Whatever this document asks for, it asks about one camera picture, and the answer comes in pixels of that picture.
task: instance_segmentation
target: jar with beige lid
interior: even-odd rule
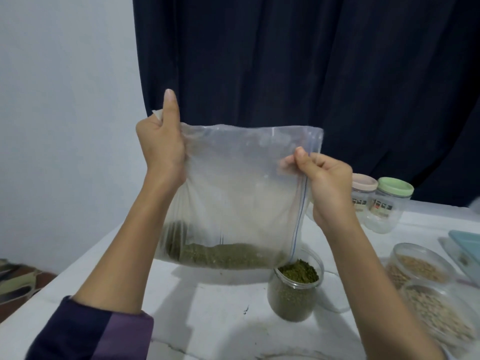
[[[378,182],[371,176],[359,173],[353,173],[352,175],[352,203],[360,222],[363,220],[368,199],[375,192],[377,186]]]

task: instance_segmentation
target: forearm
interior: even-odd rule
[[[360,224],[326,231],[368,358],[444,359],[390,282]]]
[[[125,222],[73,299],[108,311],[138,314],[174,191],[148,175]]]

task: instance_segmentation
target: beige lid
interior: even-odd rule
[[[378,182],[371,176],[353,173],[352,174],[352,187],[359,191],[375,191],[378,186]]]

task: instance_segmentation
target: dark sleeve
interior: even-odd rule
[[[145,359],[153,318],[78,304],[63,298],[25,359]]]

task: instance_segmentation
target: white tabletop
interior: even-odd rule
[[[24,358],[62,298],[78,290],[118,229],[0,325],[1,360]],[[480,233],[480,220],[466,209],[413,202],[390,234],[365,232],[381,258],[399,242],[414,242],[453,263],[438,241],[449,230]],[[326,270],[336,271],[325,236],[308,218],[302,241],[320,255]],[[351,311],[334,314],[318,306],[301,323],[276,316],[267,302],[269,274],[193,269],[154,260],[143,301],[143,310],[155,319],[148,359],[365,358]],[[480,313],[480,290],[463,285],[459,294]],[[480,348],[468,358],[479,359]]]

